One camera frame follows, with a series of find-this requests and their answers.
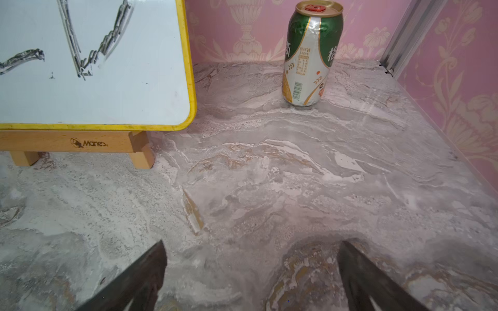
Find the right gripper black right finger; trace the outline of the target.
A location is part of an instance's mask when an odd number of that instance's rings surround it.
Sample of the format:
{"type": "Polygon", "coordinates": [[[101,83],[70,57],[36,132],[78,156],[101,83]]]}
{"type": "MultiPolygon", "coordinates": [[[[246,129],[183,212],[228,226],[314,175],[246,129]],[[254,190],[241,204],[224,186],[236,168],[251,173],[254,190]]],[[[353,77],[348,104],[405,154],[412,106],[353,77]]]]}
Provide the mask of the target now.
{"type": "Polygon", "coordinates": [[[338,269],[349,310],[427,310],[353,244],[342,241],[338,269]]]}

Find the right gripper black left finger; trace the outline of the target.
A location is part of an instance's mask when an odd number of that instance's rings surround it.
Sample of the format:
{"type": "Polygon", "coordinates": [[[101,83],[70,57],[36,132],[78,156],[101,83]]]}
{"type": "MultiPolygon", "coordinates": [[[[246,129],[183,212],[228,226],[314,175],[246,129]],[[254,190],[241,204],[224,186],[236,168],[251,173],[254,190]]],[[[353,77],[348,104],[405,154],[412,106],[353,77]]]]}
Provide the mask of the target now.
{"type": "Polygon", "coordinates": [[[166,267],[165,246],[162,241],[158,241],[78,309],[154,310],[166,267]]]}

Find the wooden whiteboard easel stand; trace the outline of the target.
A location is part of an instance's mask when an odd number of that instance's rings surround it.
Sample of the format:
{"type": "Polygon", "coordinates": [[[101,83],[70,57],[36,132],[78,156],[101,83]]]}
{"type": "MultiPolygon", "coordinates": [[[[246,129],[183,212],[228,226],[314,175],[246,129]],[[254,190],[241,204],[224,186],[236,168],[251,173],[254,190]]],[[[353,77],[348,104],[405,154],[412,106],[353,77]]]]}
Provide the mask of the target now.
{"type": "Polygon", "coordinates": [[[155,163],[145,131],[2,130],[1,150],[18,167],[30,167],[43,152],[123,153],[139,169],[155,163]]]}

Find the green white beverage can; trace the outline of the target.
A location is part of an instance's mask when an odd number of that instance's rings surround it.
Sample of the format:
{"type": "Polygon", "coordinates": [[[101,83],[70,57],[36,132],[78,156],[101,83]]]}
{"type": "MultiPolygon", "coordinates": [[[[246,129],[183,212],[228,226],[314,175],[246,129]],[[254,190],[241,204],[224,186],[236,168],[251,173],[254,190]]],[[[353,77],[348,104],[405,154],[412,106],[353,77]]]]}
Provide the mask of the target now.
{"type": "Polygon", "coordinates": [[[344,27],[344,7],[335,1],[301,1],[290,18],[282,95],[292,106],[317,104],[328,80],[344,27]]]}

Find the whiteboard with yellow frame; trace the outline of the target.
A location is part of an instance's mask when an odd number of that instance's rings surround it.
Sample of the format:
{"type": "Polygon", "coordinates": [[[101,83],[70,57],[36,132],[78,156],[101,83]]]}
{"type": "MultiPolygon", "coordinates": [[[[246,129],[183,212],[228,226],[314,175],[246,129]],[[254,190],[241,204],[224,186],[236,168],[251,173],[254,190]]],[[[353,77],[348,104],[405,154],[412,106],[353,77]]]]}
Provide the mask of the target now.
{"type": "Polygon", "coordinates": [[[1,128],[179,131],[197,114],[183,1],[2,1],[1,128]]]}

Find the aluminium corner post right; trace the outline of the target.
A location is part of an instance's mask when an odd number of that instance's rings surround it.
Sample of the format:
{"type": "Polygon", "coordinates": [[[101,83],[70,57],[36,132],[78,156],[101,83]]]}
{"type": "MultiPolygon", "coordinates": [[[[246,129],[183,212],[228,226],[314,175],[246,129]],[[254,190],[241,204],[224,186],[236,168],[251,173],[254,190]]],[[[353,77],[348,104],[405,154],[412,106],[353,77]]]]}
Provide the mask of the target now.
{"type": "Polygon", "coordinates": [[[409,1],[409,6],[380,59],[380,65],[387,74],[395,79],[401,76],[446,3],[446,0],[409,1]]]}

